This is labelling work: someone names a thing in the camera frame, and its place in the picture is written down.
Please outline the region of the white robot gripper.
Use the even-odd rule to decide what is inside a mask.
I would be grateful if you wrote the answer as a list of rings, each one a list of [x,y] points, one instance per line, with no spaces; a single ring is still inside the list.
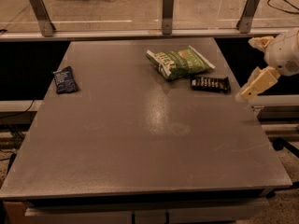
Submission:
[[[253,37],[249,40],[253,48],[264,52],[264,60],[269,66],[264,69],[256,67],[252,71],[248,82],[235,96],[238,102],[246,102],[267,91],[278,83],[280,74],[290,77],[299,73],[298,32],[298,28],[292,28],[276,37]]]

